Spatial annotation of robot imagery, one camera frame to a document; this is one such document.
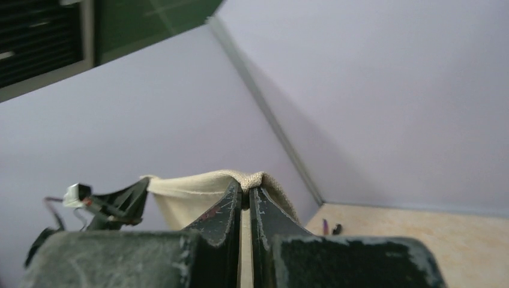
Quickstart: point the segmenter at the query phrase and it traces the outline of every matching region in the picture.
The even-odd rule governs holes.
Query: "beige fabric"
[[[219,170],[200,175],[161,179],[150,177],[148,191],[151,192],[164,219],[171,229],[180,230],[191,224],[221,197],[233,179],[241,184],[242,192],[258,186],[264,187],[272,200],[299,223],[297,213],[288,200],[281,185],[267,173],[242,173],[234,170]],[[253,287],[251,261],[251,221],[248,211],[242,212],[241,239],[241,287]]]

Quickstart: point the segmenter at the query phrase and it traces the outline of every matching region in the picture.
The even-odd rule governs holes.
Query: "beige floor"
[[[323,219],[344,235],[421,240],[450,288],[509,287],[509,219],[326,204],[306,228],[321,234]]]

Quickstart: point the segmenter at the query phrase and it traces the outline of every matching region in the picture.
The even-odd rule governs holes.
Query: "towel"
[[[150,183],[148,191],[155,197],[167,224],[172,230],[180,230],[191,224],[209,210],[221,197],[234,179],[240,183],[243,193],[251,188],[263,187],[270,198],[293,220],[300,224],[292,202],[288,200],[281,185],[265,172],[243,173],[235,170],[218,170],[181,178],[161,179],[146,175]],[[253,287],[251,262],[251,222],[249,211],[242,212],[241,287]]]

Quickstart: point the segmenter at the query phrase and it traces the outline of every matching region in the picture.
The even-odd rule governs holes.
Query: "cream cloth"
[[[243,193],[248,193],[251,188],[263,187],[279,207],[295,222],[300,223],[294,206],[286,197],[281,185],[265,172],[249,174],[234,170],[218,170],[173,179],[161,179],[152,175],[144,177],[151,178],[147,190],[154,195],[159,210],[172,230],[188,226],[209,210],[223,197],[233,179],[240,183]],[[241,287],[253,287],[249,211],[242,212],[241,246]]]

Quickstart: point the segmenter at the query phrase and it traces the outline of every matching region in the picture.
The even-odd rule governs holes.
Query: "wire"
[[[74,214],[74,216],[76,216],[76,218],[81,220],[81,223],[83,223],[83,227],[81,227],[81,229],[80,229],[80,231],[83,231],[83,229],[86,227],[87,222],[86,222],[85,217],[83,217],[83,215],[78,213],[79,209],[81,209],[81,208],[80,207],[74,208],[73,214]]]
[[[56,225],[58,226],[58,230],[65,230],[64,220],[62,217],[60,217],[60,214],[56,211],[55,207],[51,205],[50,202],[63,202],[64,199],[62,198],[55,198],[55,197],[45,197],[43,199],[43,202],[46,206],[46,208],[51,212],[53,217],[55,218]]]

